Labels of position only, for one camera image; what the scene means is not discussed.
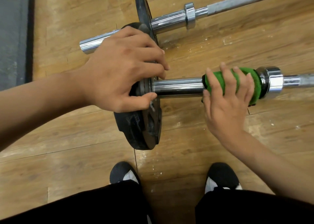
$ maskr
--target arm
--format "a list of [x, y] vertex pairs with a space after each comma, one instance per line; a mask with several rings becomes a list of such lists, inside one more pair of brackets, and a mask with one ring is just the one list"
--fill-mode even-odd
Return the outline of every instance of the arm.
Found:
[[143, 78], [165, 78], [164, 51], [131, 27], [105, 39], [81, 68], [0, 92], [0, 151], [42, 124], [77, 108], [116, 112], [147, 109], [155, 93], [129, 96]]
[[221, 71], [226, 82], [225, 95], [214, 74], [206, 71], [212, 88], [211, 95], [204, 91], [203, 98], [209, 130], [274, 193], [314, 204], [314, 178], [243, 130], [246, 109], [254, 92], [252, 77], [234, 68], [241, 81], [236, 91], [236, 81], [225, 64]]

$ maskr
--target person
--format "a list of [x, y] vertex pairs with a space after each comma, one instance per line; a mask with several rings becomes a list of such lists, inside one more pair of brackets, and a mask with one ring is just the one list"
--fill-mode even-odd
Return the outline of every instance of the person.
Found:
[[[170, 66], [164, 53], [147, 34], [126, 27], [105, 39], [81, 68], [0, 92], [1, 150], [36, 127], [80, 107], [96, 105], [115, 112], [147, 109], [156, 98], [155, 93], [135, 97], [129, 96], [129, 92], [140, 79], [165, 78]], [[211, 94], [207, 90], [203, 93], [207, 127], [276, 195], [242, 190], [230, 166], [214, 163], [204, 179], [205, 195], [195, 207], [196, 223], [310, 221], [314, 214], [314, 178], [244, 131], [253, 79], [233, 68], [240, 78], [236, 90], [230, 69], [224, 63], [220, 69], [226, 82], [224, 94], [213, 72], [206, 70], [212, 88]], [[110, 183], [1, 222], [39, 221], [47, 217], [50, 221], [105, 218], [115, 223], [154, 222], [141, 181], [131, 165], [117, 163], [110, 173]]]

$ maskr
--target pant leg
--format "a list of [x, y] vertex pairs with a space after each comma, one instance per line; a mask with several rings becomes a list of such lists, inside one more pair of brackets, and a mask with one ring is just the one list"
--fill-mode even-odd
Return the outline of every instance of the pant leg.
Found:
[[3, 223], [94, 221], [105, 223], [147, 223], [149, 205], [142, 188], [132, 180], [81, 192], [24, 213]]
[[249, 190], [214, 190], [195, 207], [196, 223], [305, 223], [314, 206], [291, 198]]

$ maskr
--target foot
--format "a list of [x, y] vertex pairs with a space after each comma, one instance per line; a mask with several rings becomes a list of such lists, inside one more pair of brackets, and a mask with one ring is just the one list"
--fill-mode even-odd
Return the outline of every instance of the foot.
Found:
[[217, 188], [242, 190], [237, 175], [226, 163], [213, 163], [208, 170], [205, 193]]
[[133, 167], [125, 161], [117, 163], [110, 172], [110, 183], [117, 183], [125, 180], [133, 180], [141, 185], [141, 181]]

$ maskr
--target leg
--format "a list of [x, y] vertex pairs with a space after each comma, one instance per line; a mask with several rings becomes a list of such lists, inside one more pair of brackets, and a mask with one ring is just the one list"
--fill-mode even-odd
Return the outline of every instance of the leg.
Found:
[[1, 223], [43, 220], [149, 223], [151, 210], [131, 165], [117, 163], [110, 173], [110, 183], [4, 219]]
[[225, 163], [214, 163], [206, 179], [205, 195], [195, 207], [196, 223], [291, 223], [309, 220], [314, 206], [291, 198], [242, 190]]

